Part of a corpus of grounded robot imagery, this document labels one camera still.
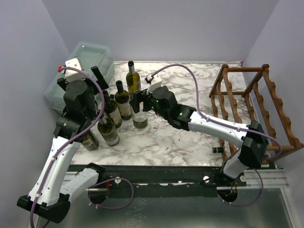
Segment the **clear glass wine bottle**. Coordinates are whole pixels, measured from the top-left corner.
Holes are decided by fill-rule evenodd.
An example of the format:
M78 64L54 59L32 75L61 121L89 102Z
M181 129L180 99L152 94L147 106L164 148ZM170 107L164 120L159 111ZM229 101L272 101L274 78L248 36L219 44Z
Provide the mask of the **clear glass wine bottle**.
M139 112L135 113L133 107L130 106L132 112L133 124L138 129L144 129L148 125L148 115L143 111L143 102L139 103Z

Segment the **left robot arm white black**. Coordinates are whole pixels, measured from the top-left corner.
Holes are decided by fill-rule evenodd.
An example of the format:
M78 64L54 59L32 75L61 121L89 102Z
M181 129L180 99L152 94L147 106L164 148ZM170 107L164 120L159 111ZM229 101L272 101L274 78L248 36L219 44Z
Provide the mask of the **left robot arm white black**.
M77 67L63 65L58 71L65 75L58 80L64 89L65 108L57 120L54 137L45 166L32 190L19 197L17 206L30 212L29 224L35 227L35 217L47 223L60 223L68 214L72 201L90 186L102 187L105 175L98 165L89 165L79 175L63 184L64 177L81 143L90 129L102 117L104 104L97 107L95 95L104 100L107 87Z

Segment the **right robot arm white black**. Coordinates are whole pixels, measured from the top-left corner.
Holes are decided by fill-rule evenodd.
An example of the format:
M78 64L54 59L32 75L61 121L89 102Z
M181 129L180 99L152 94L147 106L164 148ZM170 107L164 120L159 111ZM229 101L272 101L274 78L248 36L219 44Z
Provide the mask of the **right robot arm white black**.
M224 162L218 180L224 186L235 182L240 173L259 169L262 165L268 142L260 123L252 121L246 125L234 123L200 113L194 107L179 104L173 92L166 86L137 91L130 100L135 113L154 111L176 129L205 133L232 143L238 152Z

